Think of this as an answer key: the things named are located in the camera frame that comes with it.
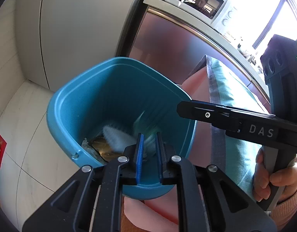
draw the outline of gray fabric trim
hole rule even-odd
[[[212,58],[206,56],[207,73],[209,79],[210,102],[221,104],[221,98],[218,91],[217,81],[214,72],[211,70]],[[211,163],[220,168],[223,172],[226,170],[226,141],[225,130],[221,130],[211,125],[212,132],[212,150]]]

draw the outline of person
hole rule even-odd
[[[211,18],[211,14],[204,8],[204,6],[208,3],[208,0],[196,0],[195,3],[185,2],[185,4],[193,7],[197,11],[206,15],[208,18]]]
[[[270,213],[278,230],[282,230],[297,212],[297,156],[293,166],[279,170],[271,175],[265,169],[262,149],[256,156],[253,182],[253,196],[256,201],[268,199],[271,193],[269,182],[274,186],[286,186],[277,206]]]

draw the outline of tile floor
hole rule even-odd
[[[77,170],[50,134],[46,108],[52,92],[25,81],[0,117],[7,142],[0,169],[2,210],[19,229]]]

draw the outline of pink sleeve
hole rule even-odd
[[[297,192],[287,201],[277,205],[271,212],[270,217],[274,220],[280,231],[297,211]]]

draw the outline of blue trash bin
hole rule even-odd
[[[191,98],[173,82],[146,66],[124,57],[109,59],[78,75],[50,100],[47,123],[55,141],[79,166],[101,166],[81,143],[95,137],[107,121],[132,129],[145,111],[149,125],[158,126],[163,141],[187,157],[196,121],[180,118],[180,101]],[[173,186],[159,183],[156,155],[143,163],[140,184],[124,186],[123,194],[139,200],[164,195]]]

